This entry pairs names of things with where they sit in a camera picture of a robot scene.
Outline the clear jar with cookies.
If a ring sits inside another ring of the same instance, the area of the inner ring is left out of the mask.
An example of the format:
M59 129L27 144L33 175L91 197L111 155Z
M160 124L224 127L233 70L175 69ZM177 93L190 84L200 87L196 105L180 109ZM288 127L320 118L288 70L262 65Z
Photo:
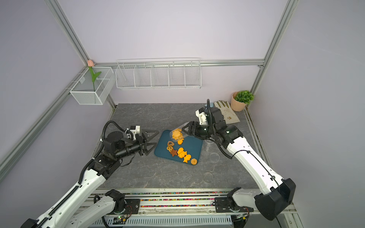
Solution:
M204 144L205 151L210 151L213 148L213 146L215 145L214 142L211 140L205 140L203 144Z

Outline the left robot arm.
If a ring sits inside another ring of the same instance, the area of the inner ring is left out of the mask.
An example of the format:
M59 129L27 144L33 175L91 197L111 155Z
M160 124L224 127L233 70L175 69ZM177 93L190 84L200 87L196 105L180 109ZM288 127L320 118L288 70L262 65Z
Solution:
M118 168L123 158L136 154L148 155L157 144L151 140L158 136L157 130L141 130L139 126L123 129L114 121L107 121L102 130L101 147L97 154L83 167L78 182L49 210L37 219L27 219L23 228L88 227L109 213L133 213L133 207L125 201L125 194L110 190L104 197L82 213L75 212Z

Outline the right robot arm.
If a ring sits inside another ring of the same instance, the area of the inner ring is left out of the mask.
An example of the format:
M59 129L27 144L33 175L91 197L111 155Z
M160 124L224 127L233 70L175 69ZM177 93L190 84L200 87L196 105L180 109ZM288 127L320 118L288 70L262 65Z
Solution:
M250 146L243 133L234 125L227 124L221 110L206 107L196 111L198 121L190 121L180 126L182 137L192 136L200 140L212 141L222 154L236 158L255 180L258 191L246 191L241 187L227 195L225 204L219 206L233 212L243 207L257 209L267 220L274 220L293 201L296 184L290 178L283 179Z

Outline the orange fish cookie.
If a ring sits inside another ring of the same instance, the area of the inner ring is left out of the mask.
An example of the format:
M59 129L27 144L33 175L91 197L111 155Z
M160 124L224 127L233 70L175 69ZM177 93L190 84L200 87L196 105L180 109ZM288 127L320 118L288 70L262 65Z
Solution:
M180 140L178 140L178 141L177 141L178 145L182 145L182 144L183 144L183 141L184 141L184 139L180 139Z

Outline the teal plastic tray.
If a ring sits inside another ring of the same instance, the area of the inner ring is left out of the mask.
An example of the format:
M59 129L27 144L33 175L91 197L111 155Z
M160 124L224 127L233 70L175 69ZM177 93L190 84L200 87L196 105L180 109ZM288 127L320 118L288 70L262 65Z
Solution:
M174 156L172 157L170 152L167 150L167 143L168 141L172 141L170 139L170 130L165 130L163 131L161 138L157 144L157 147L155 149L155 155L157 157L160 158L164 158L164 159L168 159L168 160L172 160L175 162L181 162L181 163L185 163L183 162L183 158L180 158L179 156ZM174 142L174 146L173 149L177 150L182 147L184 149L184 151L187 152L187 154L191 155L191 159L196 159L197 160L197 164L199 163L199 158L200 158L200 154L201 154L201 150L202 150L202 140L199 140L197 138L188 136L184 139L183 144L182 145L178 145L177 142Z

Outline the dark brown star cookie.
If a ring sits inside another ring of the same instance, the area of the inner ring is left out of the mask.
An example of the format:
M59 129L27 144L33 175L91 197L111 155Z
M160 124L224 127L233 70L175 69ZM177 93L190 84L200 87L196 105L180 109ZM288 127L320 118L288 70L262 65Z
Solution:
M172 157L174 157L174 156L178 156L178 151L173 149L173 150L170 152L170 154L171 154L171 156L172 156Z

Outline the beige gardening glove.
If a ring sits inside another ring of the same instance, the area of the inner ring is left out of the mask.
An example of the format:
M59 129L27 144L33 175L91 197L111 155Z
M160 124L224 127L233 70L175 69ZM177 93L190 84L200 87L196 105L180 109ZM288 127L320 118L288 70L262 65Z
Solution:
M240 122L240 119L231 108L229 102L219 100L214 102L214 106L221 111L223 118L227 124L235 124Z

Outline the potted green plant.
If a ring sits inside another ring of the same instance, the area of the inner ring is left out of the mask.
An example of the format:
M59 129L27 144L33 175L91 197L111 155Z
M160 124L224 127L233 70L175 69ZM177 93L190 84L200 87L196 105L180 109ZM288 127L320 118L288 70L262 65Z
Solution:
M232 94L231 108L233 111L240 112L253 100L254 95L248 90L234 92Z

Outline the pink artificial tulip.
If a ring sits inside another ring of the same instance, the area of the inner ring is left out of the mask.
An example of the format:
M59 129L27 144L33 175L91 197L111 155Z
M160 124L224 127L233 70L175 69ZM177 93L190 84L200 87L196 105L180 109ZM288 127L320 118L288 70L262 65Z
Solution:
M89 71L89 73L91 75L91 80L92 80L92 84L93 84L93 90L95 92L96 91L96 89L95 89L95 81L100 76L101 72L100 71L99 72L95 72L94 71L93 67L95 66L95 63L92 60L90 60L90 59L87 61L87 66L88 66L88 71Z

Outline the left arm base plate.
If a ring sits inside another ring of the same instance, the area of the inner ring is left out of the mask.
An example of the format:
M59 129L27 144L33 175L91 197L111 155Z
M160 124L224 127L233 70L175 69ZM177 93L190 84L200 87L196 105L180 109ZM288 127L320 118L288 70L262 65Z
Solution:
M111 214L125 214L125 215L134 215L138 214L140 209L140 199L119 199L116 201L115 207L112 210Z

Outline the white mesh wall basket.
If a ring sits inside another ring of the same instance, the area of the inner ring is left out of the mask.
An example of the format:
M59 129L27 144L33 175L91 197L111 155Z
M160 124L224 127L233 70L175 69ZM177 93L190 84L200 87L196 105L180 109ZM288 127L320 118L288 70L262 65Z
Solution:
M80 105L103 105L116 83L112 67L93 67L94 78L87 69L70 89L71 95Z

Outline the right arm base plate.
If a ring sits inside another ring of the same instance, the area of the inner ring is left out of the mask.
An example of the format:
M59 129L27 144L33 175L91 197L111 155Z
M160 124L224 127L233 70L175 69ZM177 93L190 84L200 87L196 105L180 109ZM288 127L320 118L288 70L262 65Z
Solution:
M228 197L216 197L212 203L212 206L215 207L215 211L217 213L229 213L229 212L243 212L243 213L251 213L254 212L254 208L238 206L233 199Z

